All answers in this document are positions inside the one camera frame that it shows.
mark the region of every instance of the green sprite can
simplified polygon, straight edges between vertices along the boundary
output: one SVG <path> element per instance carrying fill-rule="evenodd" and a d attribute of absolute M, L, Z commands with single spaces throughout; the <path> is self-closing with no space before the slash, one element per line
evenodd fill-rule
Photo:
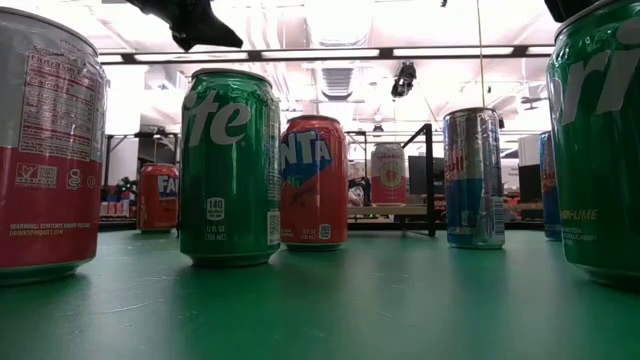
<path fill-rule="evenodd" d="M 280 109 L 262 76 L 201 69 L 182 107 L 180 251 L 194 265 L 265 263 L 280 247 Z"/>
<path fill-rule="evenodd" d="M 547 68 L 567 260 L 640 288 L 640 1 L 564 23 Z"/>

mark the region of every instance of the pink can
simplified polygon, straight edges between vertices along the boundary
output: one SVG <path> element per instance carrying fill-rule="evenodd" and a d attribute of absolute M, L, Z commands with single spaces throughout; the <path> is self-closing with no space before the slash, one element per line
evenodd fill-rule
<path fill-rule="evenodd" d="M 404 150 L 398 143 L 378 143 L 371 154 L 371 202 L 374 206 L 407 203 Z"/>

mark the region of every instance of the table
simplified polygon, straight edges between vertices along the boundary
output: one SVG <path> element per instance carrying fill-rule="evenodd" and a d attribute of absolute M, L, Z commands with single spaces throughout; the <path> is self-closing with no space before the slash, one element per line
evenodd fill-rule
<path fill-rule="evenodd" d="M 500 251 L 351 232 L 337 252 L 190 267 L 175 235 L 103 233 L 66 280 L 0 288 L 0 358 L 640 359 L 640 296 L 542 233 Z"/>

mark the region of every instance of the sprite logo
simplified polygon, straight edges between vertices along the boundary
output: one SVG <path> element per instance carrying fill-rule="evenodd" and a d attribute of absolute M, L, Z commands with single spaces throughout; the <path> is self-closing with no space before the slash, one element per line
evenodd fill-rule
<path fill-rule="evenodd" d="M 627 20 L 618 27 L 616 40 L 625 47 L 639 45 L 639 29 L 640 18 Z M 566 125 L 575 121 L 578 103 L 583 90 L 582 85 L 587 75 L 592 72 L 604 74 L 604 83 L 595 115 L 620 110 L 631 78 L 635 73 L 638 59 L 640 59 L 640 48 L 619 50 L 613 53 L 606 50 L 595 54 L 586 64 L 584 61 L 572 64 L 569 67 L 566 88 L 563 88 L 560 79 L 549 79 L 553 122 Z M 607 64 L 609 64 L 609 69 L 605 73 L 604 70 Z"/>
<path fill-rule="evenodd" d="M 251 118 L 251 110 L 245 104 L 231 103 L 223 106 L 221 109 L 219 103 L 214 102 L 216 91 L 211 91 L 207 94 L 207 97 L 200 104 L 196 103 L 196 92 L 192 91 L 184 98 L 183 118 L 186 122 L 193 120 L 193 128 L 191 129 L 191 136 L 189 137 L 189 146 L 198 146 L 200 139 L 202 138 L 202 131 L 207 122 L 209 114 L 215 114 L 211 127 L 209 128 L 209 136 L 214 144 L 218 145 L 232 145 L 238 142 L 244 137 L 244 133 L 237 136 L 229 136 L 227 134 L 228 127 L 236 127 L 245 125 Z"/>

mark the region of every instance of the fluorescent light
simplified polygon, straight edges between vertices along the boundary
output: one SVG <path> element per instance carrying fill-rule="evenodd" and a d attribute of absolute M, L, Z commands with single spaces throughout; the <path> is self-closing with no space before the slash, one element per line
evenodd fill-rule
<path fill-rule="evenodd" d="M 530 46 L 527 49 L 527 54 L 542 54 L 551 56 L 551 53 L 553 53 L 553 49 L 553 46 Z"/>
<path fill-rule="evenodd" d="M 134 55 L 138 61 L 201 61 L 201 60 L 243 60 L 247 59 L 246 52 L 217 52 L 209 54 L 148 54 Z"/>
<path fill-rule="evenodd" d="M 98 61 L 100 63 L 120 63 L 124 60 L 120 55 L 100 55 L 98 56 Z"/>
<path fill-rule="evenodd" d="M 508 55 L 512 47 L 483 47 L 483 55 Z M 395 49 L 393 56 L 480 56 L 479 47 Z"/>
<path fill-rule="evenodd" d="M 309 58 L 349 58 L 377 57 L 378 49 L 335 49 L 335 50 L 299 50 L 299 51 L 263 51 L 263 59 L 309 59 Z"/>
<path fill-rule="evenodd" d="M 370 62 L 360 62 L 360 61 L 351 61 L 351 60 L 333 60 L 333 61 L 322 61 L 322 62 L 308 62 L 300 65 L 303 69 L 344 69 L 344 68 L 353 68 L 353 69 L 370 69 L 373 68 L 373 63 Z"/>

